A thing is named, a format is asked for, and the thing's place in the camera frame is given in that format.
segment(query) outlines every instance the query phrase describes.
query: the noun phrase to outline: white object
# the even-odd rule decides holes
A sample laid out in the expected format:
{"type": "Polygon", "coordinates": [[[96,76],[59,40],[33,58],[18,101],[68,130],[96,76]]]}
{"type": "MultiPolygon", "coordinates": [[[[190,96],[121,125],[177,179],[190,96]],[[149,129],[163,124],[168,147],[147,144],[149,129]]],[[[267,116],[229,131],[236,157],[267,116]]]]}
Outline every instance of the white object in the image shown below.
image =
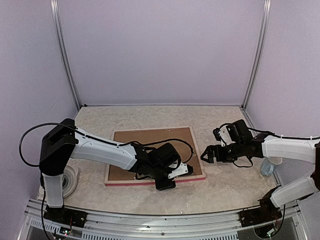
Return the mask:
{"type": "Polygon", "coordinates": [[[275,229],[274,228],[272,228],[270,231],[268,231],[266,234],[270,237],[270,235],[271,234],[273,234],[274,233],[274,231],[275,231],[275,229]]]}
{"type": "Polygon", "coordinates": [[[282,161],[282,157],[266,157],[262,162],[260,173],[263,176],[271,176],[282,161]]]}
{"type": "Polygon", "coordinates": [[[310,177],[312,173],[313,171],[276,189],[270,198],[274,206],[279,208],[289,202],[319,192],[319,189],[315,185],[315,181],[310,177]]]}
{"type": "Polygon", "coordinates": [[[296,159],[315,164],[317,143],[319,140],[283,139],[269,135],[262,143],[262,153],[264,157],[296,159]]]}
{"type": "Polygon", "coordinates": [[[221,137],[221,146],[224,147],[225,145],[229,145],[234,143],[234,141],[231,140],[231,137],[229,135],[229,132],[227,130],[227,126],[223,126],[220,131],[219,135],[221,137]]]}
{"type": "MultiPolygon", "coordinates": [[[[319,140],[283,139],[267,136],[262,143],[262,153],[265,157],[277,157],[300,160],[316,164],[316,147],[319,140]]],[[[271,195],[271,201],[276,208],[310,194],[319,192],[315,181],[310,177],[313,172],[276,189],[271,195]]]]}
{"type": "MultiPolygon", "coordinates": [[[[62,194],[63,199],[68,198],[75,190],[78,185],[79,180],[79,169],[76,166],[65,166],[63,171],[62,178],[62,194]]],[[[44,197],[44,189],[42,186],[39,187],[39,195],[38,199],[42,199],[44,197]]]]}
{"type": "Polygon", "coordinates": [[[46,203],[50,208],[61,208],[64,205],[62,180],[64,175],[48,176],[42,173],[46,193],[46,203]]]}
{"type": "Polygon", "coordinates": [[[97,139],[108,141],[116,145],[106,144],[101,141],[94,140],[75,133],[75,138],[79,143],[75,146],[71,158],[73,159],[88,159],[105,164],[117,166],[124,170],[129,170],[136,163],[136,151],[133,146],[120,146],[121,142],[116,142],[108,139],[92,135],[82,129],[78,131],[84,133],[86,136],[91,136],[97,139]]]}
{"type": "Polygon", "coordinates": [[[187,174],[188,173],[188,167],[186,163],[181,163],[180,166],[173,170],[172,173],[170,173],[168,175],[168,179],[173,179],[177,176],[183,175],[183,174],[187,174]]]}

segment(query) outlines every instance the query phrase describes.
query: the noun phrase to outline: black cable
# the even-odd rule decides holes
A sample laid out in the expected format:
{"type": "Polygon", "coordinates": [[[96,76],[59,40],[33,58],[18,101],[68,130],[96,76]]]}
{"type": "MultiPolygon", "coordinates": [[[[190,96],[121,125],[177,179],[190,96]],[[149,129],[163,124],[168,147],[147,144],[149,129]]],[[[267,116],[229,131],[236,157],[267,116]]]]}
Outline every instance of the black cable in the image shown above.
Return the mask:
{"type": "Polygon", "coordinates": [[[44,212],[44,204],[45,204],[45,198],[46,198],[46,191],[43,191],[43,199],[42,199],[42,203],[41,203],[41,222],[42,222],[42,228],[43,228],[43,231],[44,231],[44,235],[46,236],[46,238],[48,240],[51,240],[47,231],[46,231],[46,227],[45,227],[45,221],[44,221],[44,215],[43,215],[43,212],[44,212]]]}
{"type": "Polygon", "coordinates": [[[178,162],[176,163],[176,167],[168,167],[170,170],[174,171],[176,169],[178,169],[181,165],[181,158],[178,158],[178,162]]]}
{"type": "Polygon", "coordinates": [[[129,142],[126,142],[126,143],[118,144],[118,143],[106,141],[106,140],[103,140],[103,139],[100,139],[100,138],[97,138],[97,137],[94,137],[94,136],[91,136],[91,135],[85,135],[85,137],[88,138],[88,139],[96,140],[96,141],[101,142],[101,143],[104,143],[104,144],[109,144],[109,145],[118,146],[118,147],[127,146],[127,145],[129,145],[129,144],[138,144],[138,145],[142,145],[142,146],[143,146],[143,144],[141,144],[141,143],[138,142],[138,141],[129,141],[129,142]]]}
{"type": "Polygon", "coordinates": [[[142,176],[142,177],[138,177],[138,173],[136,172],[135,173],[135,177],[134,177],[136,180],[143,180],[143,179],[147,179],[147,178],[150,178],[149,176],[142,176]]]}
{"type": "Polygon", "coordinates": [[[25,136],[30,133],[31,131],[35,130],[35,129],[38,129],[38,128],[41,128],[41,127],[44,127],[44,126],[61,126],[61,127],[64,127],[64,128],[68,128],[82,136],[84,136],[85,134],[76,130],[75,128],[71,127],[71,126],[68,126],[68,125],[64,125],[64,124],[61,124],[61,123],[57,123],[57,122],[47,122],[47,123],[42,123],[42,124],[39,124],[39,125],[36,125],[36,126],[33,126],[31,128],[29,128],[23,135],[22,137],[20,138],[20,142],[19,142],[19,154],[20,154],[20,158],[22,159],[22,161],[27,164],[28,166],[30,167],[34,167],[34,168],[37,168],[39,167],[39,165],[35,165],[35,164],[31,164],[29,162],[27,162],[24,158],[24,156],[22,155],[22,142],[25,138],[25,136]]]}
{"type": "Polygon", "coordinates": [[[283,214],[282,214],[282,221],[281,221],[280,227],[279,229],[276,230],[276,232],[271,237],[274,237],[280,232],[280,229],[282,228],[282,225],[284,224],[284,221],[285,221],[285,214],[286,214],[286,205],[283,205],[283,214]]]}
{"type": "Polygon", "coordinates": [[[237,165],[237,164],[235,163],[235,161],[233,161],[232,163],[233,163],[233,165],[235,165],[237,168],[247,168],[247,169],[252,168],[252,167],[254,166],[254,163],[253,163],[252,160],[251,160],[252,157],[248,157],[248,156],[247,156],[246,158],[249,160],[251,166],[239,166],[239,165],[237,165]]]}
{"type": "Polygon", "coordinates": [[[225,140],[220,136],[221,141],[224,143],[224,145],[227,145],[227,143],[225,142],[225,140]]]}
{"type": "Polygon", "coordinates": [[[229,125],[229,124],[231,124],[231,123],[226,122],[226,123],[222,124],[222,125],[219,127],[219,129],[221,129],[222,127],[224,127],[224,126],[226,126],[226,125],[229,125]]]}
{"type": "Polygon", "coordinates": [[[182,139],[179,139],[179,138],[168,138],[168,139],[165,139],[165,140],[162,140],[162,141],[155,141],[155,142],[142,144],[142,146],[147,147],[147,146],[156,145],[156,144],[163,144],[163,143],[171,142],[171,141],[178,141],[178,142],[184,143],[185,145],[187,145],[190,148],[190,152],[191,152],[190,157],[186,161],[184,161],[183,163],[186,164],[187,162],[189,162],[191,160],[191,158],[193,157],[193,155],[194,155],[194,149],[188,142],[186,142],[186,141],[184,141],[182,139]]]}
{"type": "Polygon", "coordinates": [[[294,139],[294,140],[318,140],[318,139],[320,139],[320,136],[313,137],[312,139],[311,139],[311,137],[279,136],[271,131],[263,131],[263,130],[258,130],[258,129],[254,129],[251,127],[248,127],[248,129],[255,131],[257,133],[269,134],[273,137],[280,138],[280,139],[294,139]]]}

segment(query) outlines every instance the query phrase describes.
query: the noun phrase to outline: wire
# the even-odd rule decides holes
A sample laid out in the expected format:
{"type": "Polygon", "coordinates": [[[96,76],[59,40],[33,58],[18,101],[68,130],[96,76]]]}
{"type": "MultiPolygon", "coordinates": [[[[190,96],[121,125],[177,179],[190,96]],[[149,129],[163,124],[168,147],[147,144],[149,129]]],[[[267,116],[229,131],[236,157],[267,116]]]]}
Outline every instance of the wire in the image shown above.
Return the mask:
{"type": "Polygon", "coordinates": [[[280,138],[280,139],[294,139],[294,140],[319,140],[320,136],[316,136],[316,137],[296,137],[296,136],[279,136],[271,131],[263,131],[263,130],[258,130],[258,129],[254,129],[251,127],[248,127],[249,130],[255,131],[257,133],[263,133],[263,134],[269,134],[271,136],[274,136],[276,138],[280,138]]]}
{"type": "Polygon", "coordinates": [[[285,214],[286,214],[286,205],[283,205],[283,214],[282,214],[282,221],[281,221],[280,227],[276,230],[276,232],[271,237],[274,237],[280,232],[280,229],[282,228],[282,225],[284,224],[284,221],[285,221],[285,214]]]}
{"type": "Polygon", "coordinates": [[[76,130],[75,128],[73,128],[73,127],[71,127],[71,126],[68,126],[68,125],[61,124],[61,123],[57,123],[57,122],[42,123],[42,124],[39,124],[39,125],[36,125],[36,126],[33,126],[33,127],[29,128],[29,129],[22,135],[22,137],[20,138],[20,142],[19,142],[19,154],[20,154],[20,158],[21,158],[22,161],[23,161],[25,164],[27,164],[28,166],[33,167],[33,168],[39,167],[39,165],[35,165],[35,164],[31,164],[31,163],[27,162],[27,161],[25,160],[23,154],[22,154],[22,142],[23,142],[25,136],[26,136],[28,133],[30,133],[31,131],[35,130],[35,129],[38,129],[38,128],[41,128],[41,127],[44,127],[44,126],[52,126],[52,125],[53,125],[53,126],[61,126],[61,127],[64,127],[64,128],[68,128],[68,129],[70,129],[70,130],[72,130],[72,131],[74,131],[74,132],[76,132],[76,133],[78,133],[78,134],[80,134],[80,135],[82,135],[82,136],[85,136],[84,133],[76,130]]]}
{"type": "Polygon", "coordinates": [[[249,169],[249,168],[252,168],[253,166],[254,166],[254,163],[252,162],[252,157],[246,157],[248,160],[249,160],[249,162],[250,162],[250,164],[251,164],[251,166],[239,166],[239,165],[237,165],[236,163],[235,163],[235,161],[233,161],[232,163],[233,163],[233,165],[235,165],[237,168],[247,168],[247,169],[249,169]]]}
{"type": "Polygon", "coordinates": [[[190,148],[190,156],[189,158],[184,161],[183,163],[186,164],[187,162],[189,162],[191,160],[191,158],[193,157],[194,155],[194,149],[193,147],[186,141],[182,140],[182,139],[179,139],[179,138],[168,138],[168,139],[165,139],[165,140],[161,140],[161,141],[155,141],[155,142],[150,142],[150,143],[146,143],[146,144],[142,144],[142,146],[144,147],[147,147],[147,146],[151,146],[151,145],[156,145],[156,144],[162,144],[162,143],[166,143],[166,142],[172,142],[172,141],[177,141],[177,142],[181,142],[181,143],[184,143],[185,145],[187,145],[189,148],[190,148]]]}
{"type": "Polygon", "coordinates": [[[94,137],[94,136],[85,135],[85,137],[88,138],[88,139],[96,140],[96,141],[104,143],[104,144],[109,144],[109,145],[112,145],[112,146],[119,146],[118,144],[116,144],[114,142],[106,141],[106,140],[103,140],[103,139],[100,139],[100,138],[97,138],[97,137],[94,137]]]}
{"type": "Polygon", "coordinates": [[[138,177],[138,173],[136,172],[134,178],[135,178],[135,180],[143,180],[143,179],[148,179],[148,178],[150,178],[150,177],[149,177],[149,176],[142,176],[142,177],[139,178],[139,177],[138,177]]]}
{"type": "Polygon", "coordinates": [[[230,125],[230,124],[231,124],[231,123],[226,122],[226,123],[222,124],[222,125],[219,127],[219,129],[221,129],[222,127],[224,127],[224,126],[226,126],[226,125],[230,125]]]}
{"type": "Polygon", "coordinates": [[[278,226],[279,226],[279,218],[275,216],[275,227],[278,229],[278,226]]]}
{"type": "Polygon", "coordinates": [[[42,199],[42,203],[41,203],[41,222],[42,222],[42,228],[43,228],[43,231],[44,231],[44,235],[46,236],[46,238],[48,240],[51,240],[47,231],[46,231],[46,227],[45,227],[45,221],[44,221],[44,215],[43,215],[43,212],[44,212],[44,204],[45,204],[45,198],[46,198],[46,191],[43,191],[43,199],[42,199]]]}
{"type": "Polygon", "coordinates": [[[224,143],[224,145],[227,145],[226,141],[221,137],[220,133],[219,133],[219,137],[220,137],[221,141],[224,143]]]}

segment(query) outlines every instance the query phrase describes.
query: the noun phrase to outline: blue object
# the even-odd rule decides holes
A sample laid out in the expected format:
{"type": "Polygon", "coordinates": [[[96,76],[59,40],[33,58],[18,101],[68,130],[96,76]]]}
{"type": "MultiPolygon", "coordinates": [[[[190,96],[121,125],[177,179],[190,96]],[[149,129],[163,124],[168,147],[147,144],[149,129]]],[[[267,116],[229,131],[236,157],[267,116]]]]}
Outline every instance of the blue object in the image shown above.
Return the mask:
{"type": "Polygon", "coordinates": [[[275,169],[282,163],[282,158],[280,157],[266,157],[262,162],[260,173],[263,176],[271,176],[275,169]]]}

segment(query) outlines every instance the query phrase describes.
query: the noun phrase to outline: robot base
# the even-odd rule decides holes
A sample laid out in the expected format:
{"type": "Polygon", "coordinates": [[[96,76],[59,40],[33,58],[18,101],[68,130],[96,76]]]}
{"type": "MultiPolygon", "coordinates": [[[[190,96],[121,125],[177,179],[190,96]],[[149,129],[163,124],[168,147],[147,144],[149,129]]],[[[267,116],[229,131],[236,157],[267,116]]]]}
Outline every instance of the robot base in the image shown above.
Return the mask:
{"type": "Polygon", "coordinates": [[[274,221],[276,220],[276,217],[280,219],[282,218],[282,214],[281,211],[277,210],[274,211],[272,214],[265,215],[263,214],[261,207],[258,207],[239,212],[239,217],[241,221],[241,226],[244,228],[274,221]]]}
{"type": "Polygon", "coordinates": [[[83,228],[86,223],[88,213],[85,211],[79,211],[69,209],[66,207],[52,208],[46,207],[43,217],[56,223],[64,224],[67,226],[74,226],[83,228]]]}

